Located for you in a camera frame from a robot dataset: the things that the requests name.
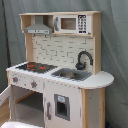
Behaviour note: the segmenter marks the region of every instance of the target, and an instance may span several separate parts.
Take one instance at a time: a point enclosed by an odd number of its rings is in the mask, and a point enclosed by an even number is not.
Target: white countertop
[[[14,72],[18,72],[18,73],[20,72],[20,73],[24,73],[24,74],[28,74],[28,75],[32,75],[32,76],[41,77],[42,79],[57,81],[57,82],[61,82],[64,84],[70,84],[72,86],[84,88],[84,89],[103,88],[103,87],[111,85],[114,81],[114,77],[110,73],[107,73],[104,71],[101,71],[101,72],[97,73],[96,75],[91,75],[90,77],[88,77],[87,79],[85,79],[83,81],[75,81],[75,80],[64,79],[64,78],[55,77],[55,76],[51,75],[53,72],[58,71],[59,69],[65,68],[65,67],[57,67],[53,70],[50,70],[49,72],[47,72],[45,74],[38,74],[35,72],[33,73],[30,71],[19,70],[19,69],[15,68],[15,67],[18,67],[23,64],[26,64],[26,62],[16,65],[16,66],[13,66],[13,67],[10,67],[7,69],[7,71],[14,71]]]

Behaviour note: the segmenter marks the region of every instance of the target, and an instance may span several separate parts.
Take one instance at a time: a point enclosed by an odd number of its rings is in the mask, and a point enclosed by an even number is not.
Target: sink basin
[[[77,75],[75,77],[69,77],[70,76],[69,74],[77,74]],[[81,70],[75,70],[75,69],[69,69],[69,68],[62,68],[52,73],[52,76],[56,76],[64,79],[70,79],[70,80],[77,80],[77,81],[83,81],[88,77],[90,77],[91,75],[92,73],[88,71],[81,71]]]

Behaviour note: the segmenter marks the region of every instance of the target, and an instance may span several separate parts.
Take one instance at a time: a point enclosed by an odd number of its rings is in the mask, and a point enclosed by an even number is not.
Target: backsplash
[[[78,62],[78,54],[87,51],[93,56],[93,38],[33,35],[33,56],[37,63],[45,63],[57,66],[75,68]],[[82,55],[81,62],[86,62],[86,70],[92,71],[93,66],[86,55]]]

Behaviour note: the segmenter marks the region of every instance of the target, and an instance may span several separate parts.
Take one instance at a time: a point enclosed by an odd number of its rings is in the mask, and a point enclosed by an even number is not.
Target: stovetop
[[[53,66],[53,65],[29,62],[27,64],[21,65],[21,66],[16,67],[16,68],[44,74],[44,73],[46,73],[46,72],[48,72],[48,71],[50,71],[56,67],[57,66]]]

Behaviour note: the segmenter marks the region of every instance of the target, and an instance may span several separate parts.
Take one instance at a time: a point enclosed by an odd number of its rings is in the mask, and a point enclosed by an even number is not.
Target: knob
[[[13,78],[13,82],[16,83],[18,81],[18,78],[17,77],[14,77]]]
[[[31,83],[31,86],[32,86],[32,88],[35,88],[35,87],[37,86],[36,82],[33,81],[33,82]]]

